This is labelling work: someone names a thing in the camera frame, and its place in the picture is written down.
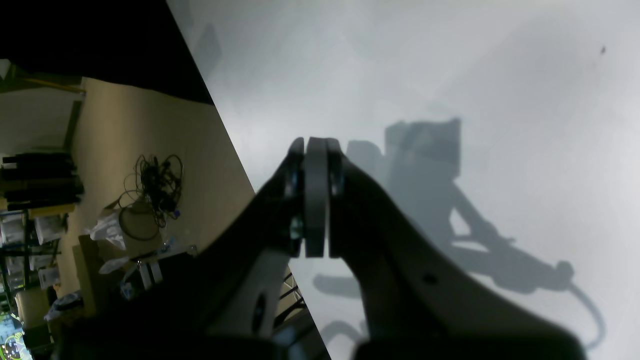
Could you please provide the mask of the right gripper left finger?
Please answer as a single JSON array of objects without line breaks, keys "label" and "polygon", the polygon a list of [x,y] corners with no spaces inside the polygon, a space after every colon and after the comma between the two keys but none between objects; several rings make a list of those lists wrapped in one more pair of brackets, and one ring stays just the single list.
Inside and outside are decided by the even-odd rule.
[{"label": "right gripper left finger", "polygon": [[285,269],[322,258],[329,141],[295,139],[240,215],[188,264],[134,300],[67,330],[55,360],[285,360],[271,340]]}]

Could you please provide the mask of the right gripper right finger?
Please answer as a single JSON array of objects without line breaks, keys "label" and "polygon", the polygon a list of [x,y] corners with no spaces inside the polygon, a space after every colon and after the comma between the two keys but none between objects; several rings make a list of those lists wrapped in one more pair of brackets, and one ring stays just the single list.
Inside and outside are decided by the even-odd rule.
[{"label": "right gripper right finger", "polygon": [[511,303],[437,250],[327,141],[327,246],[359,285],[369,338],[355,360],[583,360],[568,330]]}]

